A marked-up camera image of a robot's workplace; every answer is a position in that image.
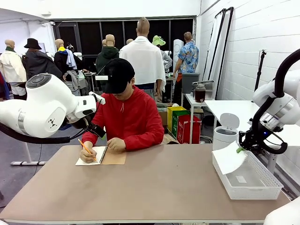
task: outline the white jacket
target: white jacket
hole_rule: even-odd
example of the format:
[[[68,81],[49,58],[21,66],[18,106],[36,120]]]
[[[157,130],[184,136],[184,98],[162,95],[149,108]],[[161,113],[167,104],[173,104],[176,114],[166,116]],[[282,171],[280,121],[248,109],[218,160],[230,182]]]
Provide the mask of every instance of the white jacket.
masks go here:
[[[155,83],[162,80],[160,89],[165,91],[165,68],[160,49],[146,37],[138,36],[120,50],[120,58],[126,59],[135,70],[135,84]]]
[[[8,83],[22,83],[27,81],[21,57],[15,52],[4,51],[0,55],[0,72]]]

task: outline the black hat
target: black hat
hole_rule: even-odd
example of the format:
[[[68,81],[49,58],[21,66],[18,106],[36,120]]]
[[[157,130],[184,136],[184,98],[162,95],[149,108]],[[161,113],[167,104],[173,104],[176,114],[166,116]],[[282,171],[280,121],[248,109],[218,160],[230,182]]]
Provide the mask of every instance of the black hat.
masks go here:
[[[108,76],[105,93],[120,94],[125,91],[127,83],[135,76],[135,70],[125,59],[113,59],[104,68],[104,75]]]
[[[34,38],[28,38],[27,39],[27,44],[24,46],[24,48],[33,48],[33,49],[38,49],[41,50],[42,48],[38,45],[38,40]]]

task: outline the blue floral shirt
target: blue floral shirt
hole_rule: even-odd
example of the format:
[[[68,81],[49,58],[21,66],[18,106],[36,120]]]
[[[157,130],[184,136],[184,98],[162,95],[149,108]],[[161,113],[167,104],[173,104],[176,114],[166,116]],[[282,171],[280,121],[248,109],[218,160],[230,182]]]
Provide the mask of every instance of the blue floral shirt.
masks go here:
[[[178,58],[183,60],[178,72],[181,73],[194,73],[198,65],[199,49],[194,43],[187,42],[178,54]]]

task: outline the ceiling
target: ceiling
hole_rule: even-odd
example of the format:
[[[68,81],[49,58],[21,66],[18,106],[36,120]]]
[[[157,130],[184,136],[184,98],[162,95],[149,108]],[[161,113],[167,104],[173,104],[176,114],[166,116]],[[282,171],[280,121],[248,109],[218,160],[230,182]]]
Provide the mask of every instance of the ceiling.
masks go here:
[[[19,13],[16,11],[0,8],[0,22],[9,22],[13,20],[40,20],[41,17]]]

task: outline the black cap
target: black cap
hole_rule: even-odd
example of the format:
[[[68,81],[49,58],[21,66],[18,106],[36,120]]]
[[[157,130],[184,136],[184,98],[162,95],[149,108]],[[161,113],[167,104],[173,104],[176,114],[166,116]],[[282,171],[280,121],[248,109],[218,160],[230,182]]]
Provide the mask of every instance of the black cap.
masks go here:
[[[125,59],[113,59],[104,68],[104,75],[108,76],[105,93],[120,94],[125,91],[127,83],[135,76],[135,70]]]

